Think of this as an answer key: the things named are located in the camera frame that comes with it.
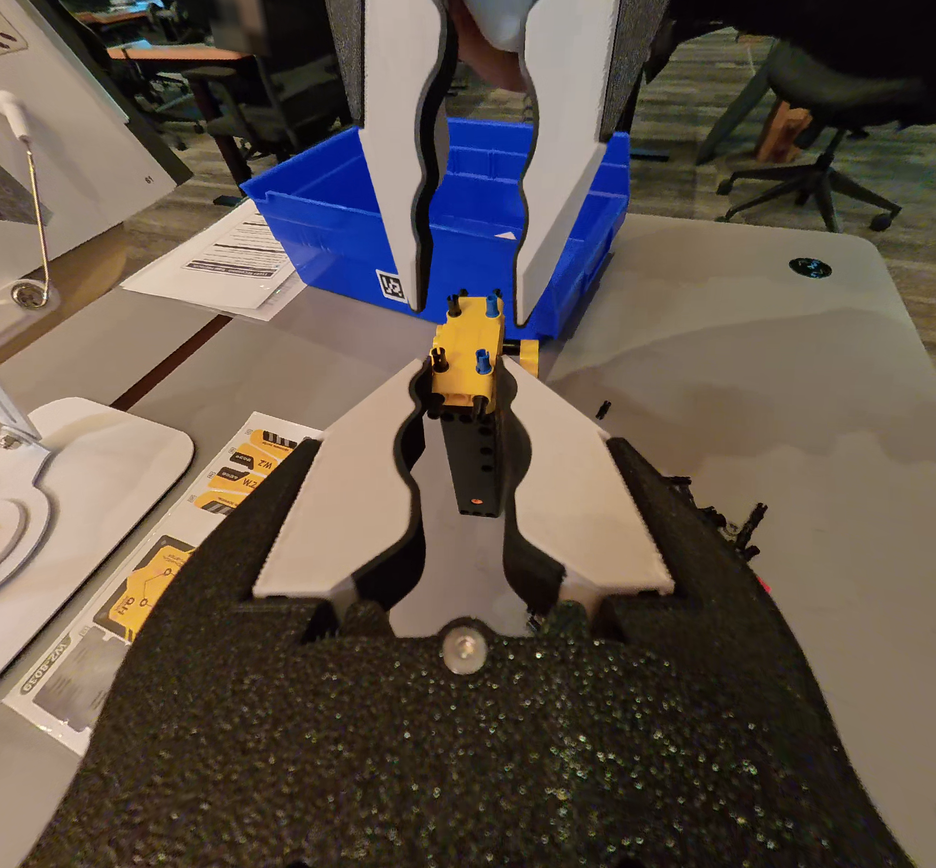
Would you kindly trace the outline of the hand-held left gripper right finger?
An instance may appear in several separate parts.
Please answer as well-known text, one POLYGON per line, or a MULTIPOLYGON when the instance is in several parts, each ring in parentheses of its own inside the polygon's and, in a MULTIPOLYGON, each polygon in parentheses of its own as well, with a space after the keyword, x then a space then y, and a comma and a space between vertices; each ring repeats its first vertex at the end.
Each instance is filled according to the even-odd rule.
POLYGON ((542 616, 562 601, 594 616, 611 596, 674 593, 610 435, 514 359, 503 359, 502 369, 513 386, 503 553, 513 590, 542 616))

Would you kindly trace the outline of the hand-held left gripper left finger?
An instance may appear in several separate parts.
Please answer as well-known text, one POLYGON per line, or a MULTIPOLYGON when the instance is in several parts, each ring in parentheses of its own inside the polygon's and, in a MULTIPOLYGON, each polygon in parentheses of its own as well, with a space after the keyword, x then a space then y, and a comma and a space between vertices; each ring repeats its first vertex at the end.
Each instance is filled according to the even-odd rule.
POLYGON ((425 449, 415 359, 325 429, 253 584, 257 599, 402 601, 426 559, 419 489, 425 449))

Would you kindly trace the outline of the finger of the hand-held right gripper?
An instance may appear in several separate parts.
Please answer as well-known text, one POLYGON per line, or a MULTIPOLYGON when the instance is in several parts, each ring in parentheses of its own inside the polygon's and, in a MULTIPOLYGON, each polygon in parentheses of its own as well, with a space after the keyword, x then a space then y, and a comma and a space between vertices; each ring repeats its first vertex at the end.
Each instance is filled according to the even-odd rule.
POLYGON ((361 146, 397 275, 424 311, 429 206, 449 157, 446 95, 457 41, 443 0, 364 0, 361 146))
POLYGON ((621 0, 537 0, 522 69, 535 109, 521 177, 525 226, 514 266, 514 318, 524 327, 553 276, 606 149, 600 137, 621 0))

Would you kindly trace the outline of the black block with yellow beams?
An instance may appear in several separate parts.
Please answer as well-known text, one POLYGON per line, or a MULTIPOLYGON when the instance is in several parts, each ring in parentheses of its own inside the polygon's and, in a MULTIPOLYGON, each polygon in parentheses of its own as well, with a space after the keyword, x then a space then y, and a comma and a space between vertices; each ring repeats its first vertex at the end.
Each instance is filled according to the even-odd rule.
POLYGON ((478 518, 499 517, 505 497, 501 411, 443 406, 440 423, 459 511, 478 518))

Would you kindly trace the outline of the pile of black red pins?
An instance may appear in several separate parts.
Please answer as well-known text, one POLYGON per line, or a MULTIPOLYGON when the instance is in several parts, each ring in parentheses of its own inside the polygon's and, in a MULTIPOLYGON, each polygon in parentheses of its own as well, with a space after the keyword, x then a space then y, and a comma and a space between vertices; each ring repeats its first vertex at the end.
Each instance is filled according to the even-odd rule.
POLYGON ((757 503, 750 511, 744 523, 732 523, 715 507, 699 506, 694 497, 692 479, 689 476, 665 476, 664 480, 673 491, 688 501, 701 517, 729 544, 735 555, 746 565, 749 565, 752 560, 759 555, 760 549, 752 543, 752 537, 766 515, 766 504, 762 502, 757 503))

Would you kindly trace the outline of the yellow brick assembly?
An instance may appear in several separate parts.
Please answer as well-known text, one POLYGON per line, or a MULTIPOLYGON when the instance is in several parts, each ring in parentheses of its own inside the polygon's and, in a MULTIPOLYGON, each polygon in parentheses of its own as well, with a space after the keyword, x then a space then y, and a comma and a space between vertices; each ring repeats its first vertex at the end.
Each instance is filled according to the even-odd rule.
POLYGON ((496 367, 502 356, 513 358, 527 373, 539 375, 539 342, 506 337, 501 292, 495 289, 473 297, 462 289, 448 296, 446 319, 436 329, 429 354, 427 416, 471 422, 494 412, 496 367))

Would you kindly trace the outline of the person's right hand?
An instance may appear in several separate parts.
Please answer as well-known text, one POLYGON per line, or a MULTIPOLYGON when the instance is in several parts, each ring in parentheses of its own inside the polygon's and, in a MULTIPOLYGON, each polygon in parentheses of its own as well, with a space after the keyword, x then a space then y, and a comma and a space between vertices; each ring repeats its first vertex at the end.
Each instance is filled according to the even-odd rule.
POLYGON ((494 88, 527 94, 520 55, 488 43, 464 0, 448 0, 448 8, 457 33, 460 61, 494 88))

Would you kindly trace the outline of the blue storage bin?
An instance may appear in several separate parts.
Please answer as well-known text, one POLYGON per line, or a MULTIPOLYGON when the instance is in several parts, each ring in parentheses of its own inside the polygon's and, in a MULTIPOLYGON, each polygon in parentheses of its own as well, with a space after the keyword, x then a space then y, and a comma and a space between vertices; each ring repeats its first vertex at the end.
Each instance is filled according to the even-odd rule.
MULTIPOLYGON (((523 224, 518 181, 532 125, 451 117, 446 176, 429 209, 434 242, 429 294, 416 316, 443 323, 448 296, 484 296, 513 284, 523 224)), ((243 185, 308 286, 415 316, 380 216, 358 129, 335 134, 243 185)), ((558 337, 599 276, 630 192, 630 143, 606 149, 549 285, 518 328, 506 302, 506 336, 558 337)))

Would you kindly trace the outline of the yellow sticker sheet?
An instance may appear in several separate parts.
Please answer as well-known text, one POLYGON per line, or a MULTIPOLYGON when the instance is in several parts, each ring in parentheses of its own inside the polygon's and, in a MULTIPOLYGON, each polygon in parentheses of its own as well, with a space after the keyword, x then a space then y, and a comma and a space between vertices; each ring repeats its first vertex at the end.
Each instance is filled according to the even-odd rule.
POLYGON ((91 597, 3 706, 83 755, 118 670, 196 548, 305 439, 321 430, 254 412, 91 597))

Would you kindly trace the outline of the white book stand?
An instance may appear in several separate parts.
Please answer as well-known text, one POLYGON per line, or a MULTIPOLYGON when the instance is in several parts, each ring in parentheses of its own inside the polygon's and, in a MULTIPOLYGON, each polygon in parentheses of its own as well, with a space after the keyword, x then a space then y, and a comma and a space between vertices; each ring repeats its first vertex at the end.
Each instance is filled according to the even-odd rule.
MULTIPOLYGON (((57 12, 68 32, 72 16, 57 12)), ((2 347, 52 318, 53 284, 25 117, 2 91, 2 347)), ((119 225, 58 256, 77 249, 119 225)), ((1 667, 8 668, 185 471, 183 432, 82 397, 24 413, 2 390, 1 667)))

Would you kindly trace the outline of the white paper sheet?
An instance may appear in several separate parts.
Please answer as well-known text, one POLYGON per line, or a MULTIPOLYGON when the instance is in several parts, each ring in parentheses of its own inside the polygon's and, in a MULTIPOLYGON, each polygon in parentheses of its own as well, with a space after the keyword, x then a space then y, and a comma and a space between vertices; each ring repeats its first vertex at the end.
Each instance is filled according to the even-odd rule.
POLYGON ((248 199, 121 287, 259 322, 271 320, 306 288, 248 199))

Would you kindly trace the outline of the instruction booklet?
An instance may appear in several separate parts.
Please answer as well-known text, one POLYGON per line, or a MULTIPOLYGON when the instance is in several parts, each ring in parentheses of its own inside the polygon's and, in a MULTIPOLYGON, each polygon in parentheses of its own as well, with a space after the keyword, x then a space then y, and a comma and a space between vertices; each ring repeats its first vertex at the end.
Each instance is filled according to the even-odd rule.
POLYGON ((1 88, 25 117, 50 257, 131 219, 192 172, 48 0, 1 0, 1 88))

